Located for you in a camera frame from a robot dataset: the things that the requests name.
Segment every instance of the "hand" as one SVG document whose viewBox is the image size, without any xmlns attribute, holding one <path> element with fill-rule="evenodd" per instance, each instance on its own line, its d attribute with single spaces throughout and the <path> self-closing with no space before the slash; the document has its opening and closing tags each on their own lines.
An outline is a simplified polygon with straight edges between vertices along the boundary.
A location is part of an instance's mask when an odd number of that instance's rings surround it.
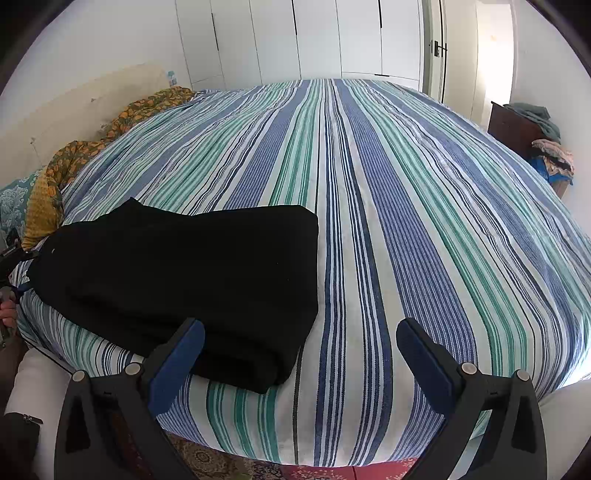
<svg viewBox="0 0 591 480">
<path fill-rule="evenodd" d="M 0 319 L 4 322 L 7 327 L 16 328 L 17 326 L 17 304 L 15 300 L 17 298 L 14 293 L 10 294 L 10 299 L 5 300 L 0 304 Z"/>
</svg>

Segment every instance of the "yellow floral blanket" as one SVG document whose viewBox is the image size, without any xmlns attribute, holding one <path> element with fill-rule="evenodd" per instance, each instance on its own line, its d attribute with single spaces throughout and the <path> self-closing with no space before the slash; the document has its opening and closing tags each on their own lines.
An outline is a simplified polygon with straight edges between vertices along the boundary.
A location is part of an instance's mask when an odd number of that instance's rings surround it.
<svg viewBox="0 0 591 480">
<path fill-rule="evenodd" d="M 106 128 L 105 136 L 100 140 L 74 140 L 58 150 L 49 165 L 39 172 L 28 198 L 23 247 L 34 247 L 60 227 L 64 216 L 61 191 L 73 182 L 79 171 L 93 157 L 138 123 L 168 108 L 188 102 L 194 93 L 188 88 L 174 86 L 132 102 L 111 122 Z"/>
</svg>

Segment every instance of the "patterned rug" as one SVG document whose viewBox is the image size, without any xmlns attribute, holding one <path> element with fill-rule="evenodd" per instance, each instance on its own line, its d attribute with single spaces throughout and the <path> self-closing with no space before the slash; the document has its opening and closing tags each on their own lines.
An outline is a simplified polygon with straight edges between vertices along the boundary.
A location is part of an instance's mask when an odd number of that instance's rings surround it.
<svg viewBox="0 0 591 480">
<path fill-rule="evenodd" d="M 168 438 L 200 480 L 400 480 L 415 462 L 339 468 L 279 465 L 213 450 L 172 433 Z"/>
</svg>

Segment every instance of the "bed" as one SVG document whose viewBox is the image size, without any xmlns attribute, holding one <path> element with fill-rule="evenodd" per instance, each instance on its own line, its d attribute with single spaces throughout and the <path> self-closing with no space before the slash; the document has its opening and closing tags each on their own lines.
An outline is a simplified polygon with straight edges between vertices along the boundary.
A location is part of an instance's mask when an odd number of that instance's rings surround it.
<svg viewBox="0 0 591 480">
<path fill-rule="evenodd" d="M 133 127 L 62 195 L 64 223 L 130 197 L 187 215 L 280 204 L 318 215 L 320 311 L 289 380 L 258 395 L 188 378 L 159 417 L 215 449 L 317 466 L 418 457 L 441 418 L 395 346 L 408 316 L 459 362 L 527 370 L 539 397 L 591 371 L 589 239 L 521 158 L 414 90 L 339 79 L 200 92 Z M 76 368 L 141 360 L 33 291 L 21 305 L 23 334 Z"/>
</svg>

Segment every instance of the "teal floral pillow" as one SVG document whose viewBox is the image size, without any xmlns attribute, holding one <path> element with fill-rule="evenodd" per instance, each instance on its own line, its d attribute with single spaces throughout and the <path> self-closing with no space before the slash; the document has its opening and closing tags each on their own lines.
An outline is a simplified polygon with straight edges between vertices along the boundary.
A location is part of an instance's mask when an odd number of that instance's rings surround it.
<svg viewBox="0 0 591 480">
<path fill-rule="evenodd" d="M 8 232 L 16 227 L 19 236 L 22 238 L 25 233 L 25 214 L 27 203 L 31 196 L 33 186 L 42 168 L 30 176 L 13 181 L 7 187 L 0 190 L 0 232 L 4 241 Z"/>
</svg>

